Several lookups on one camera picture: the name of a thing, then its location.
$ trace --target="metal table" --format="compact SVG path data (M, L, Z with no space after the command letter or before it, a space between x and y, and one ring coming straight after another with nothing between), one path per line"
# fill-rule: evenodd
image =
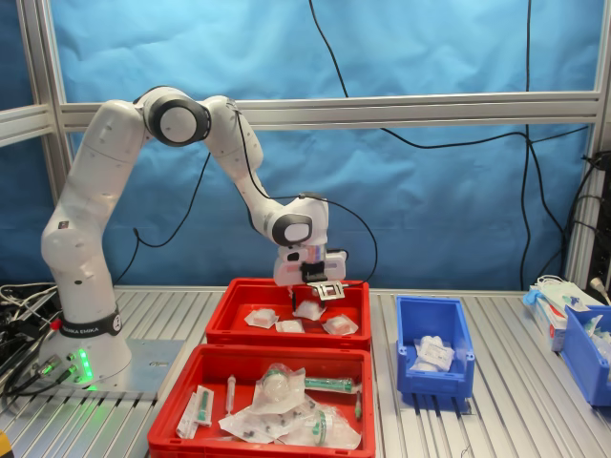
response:
M186 341L178 368L197 344L224 288L119 287L125 332L140 339ZM394 296L459 297L477 365L469 412L454 401L394 389ZM611 409L583 400L562 358L547 351L519 293L371 290L371 326L378 456L611 457ZM120 457L147 455L146 433L179 375L159 402L37 396L19 398L0 415L15 456Z

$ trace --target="yellow object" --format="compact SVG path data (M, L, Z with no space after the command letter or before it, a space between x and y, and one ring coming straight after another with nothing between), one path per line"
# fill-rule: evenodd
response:
M0 431L0 458L14 458L14 456L9 438L4 431Z

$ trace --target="plastic syringe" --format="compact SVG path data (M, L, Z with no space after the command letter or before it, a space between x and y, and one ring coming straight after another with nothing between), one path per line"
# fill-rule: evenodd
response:
M236 378L232 375L227 379L227 401L225 408L227 409L227 415L231 415L233 410L233 398L236 396Z

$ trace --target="blue plastic bin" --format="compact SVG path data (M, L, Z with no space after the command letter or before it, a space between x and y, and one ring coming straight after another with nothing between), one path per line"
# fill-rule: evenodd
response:
M598 327L611 331L611 307L590 305L587 312L575 312L565 307L568 315L562 358L568 365L585 400L592 406L611 406L609 364L602 357L583 325L602 315Z
M397 388L403 393L470 398L474 388L474 346L460 299L397 297ZM415 339L439 336L454 350L450 372L410 370Z

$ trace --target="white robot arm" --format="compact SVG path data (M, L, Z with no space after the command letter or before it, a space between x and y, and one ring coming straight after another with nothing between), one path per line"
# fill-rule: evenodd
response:
M39 359L55 355L76 365L67 385L111 377L130 362L102 234L142 146L153 136L170 146L204 141L238 188L252 226L280 246L277 284L309 283L322 299L335 297L330 292L335 284L343 297L339 281L346 275L347 253L327 251L327 203L303 194L283 206L267 196L256 175L263 162L261 145L231 99L214 96L200 104L179 90L159 87L134 103L109 101L83 137L42 236L42 255L57 283L63 317L60 332L43 343Z

